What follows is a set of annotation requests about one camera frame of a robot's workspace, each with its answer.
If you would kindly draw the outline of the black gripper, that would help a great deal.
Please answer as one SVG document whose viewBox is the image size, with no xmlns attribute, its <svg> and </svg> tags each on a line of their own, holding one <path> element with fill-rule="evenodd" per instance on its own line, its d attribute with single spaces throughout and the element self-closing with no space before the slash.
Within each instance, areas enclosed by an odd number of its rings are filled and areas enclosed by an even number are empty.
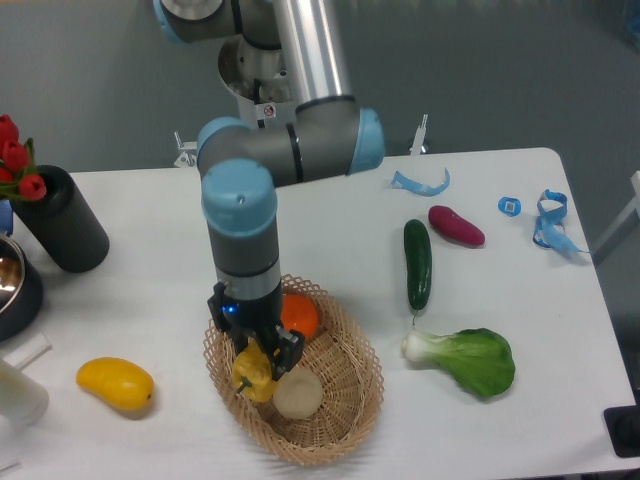
<svg viewBox="0 0 640 480">
<path fill-rule="evenodd" d="M 233 298 L 227 294 L 229 290 L 225 283 L 217 282 L 207 301 L 216 329 L 232 340 L 236 354 L 247 348 L 249 339 L 255 340 L 269 356 L 272 379 L 279 381 L 298 364 L 305 347 L 301 332 L 282 326 L 281 284 L 271 293 L 250 300 Z"/>
</svg>

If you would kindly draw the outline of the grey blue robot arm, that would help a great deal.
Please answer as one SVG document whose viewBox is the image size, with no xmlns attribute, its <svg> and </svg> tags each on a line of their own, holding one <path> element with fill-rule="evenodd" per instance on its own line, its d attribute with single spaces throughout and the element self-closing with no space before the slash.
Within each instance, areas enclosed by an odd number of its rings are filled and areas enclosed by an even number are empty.
<svg viewBox="0 0 640 480">
<path fill-rule="evenodd" d="M 201 205 L 217 281 L 208 305 L 237 351 L 254 341 L 267 371 L 281 378 L 301 359 L 305 339 L 283 327 L 276 190 L 378 167 L 381 122 L 352 94 L 331 1 L 158 1 L 167 37 L 222 38 L 257 106 L 283 91 L 291 117 L 267 126 L 221 117 L 197 138 Z"/>
</svg>

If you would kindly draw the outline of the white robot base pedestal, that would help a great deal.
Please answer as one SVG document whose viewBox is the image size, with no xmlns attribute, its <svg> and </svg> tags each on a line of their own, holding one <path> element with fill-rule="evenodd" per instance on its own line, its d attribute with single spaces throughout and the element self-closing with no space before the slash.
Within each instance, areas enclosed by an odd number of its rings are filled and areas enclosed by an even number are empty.
<svg viewBox="0 0 640 480">
<path fill-rule="evenodd" d="M 280 49 L 260 49 L 242 35 L 233 36 L 221 47 L 218 71 L 245 123 L 254 128 L 275 128 L 295 120 L 288 70 Z"/>
</svg>

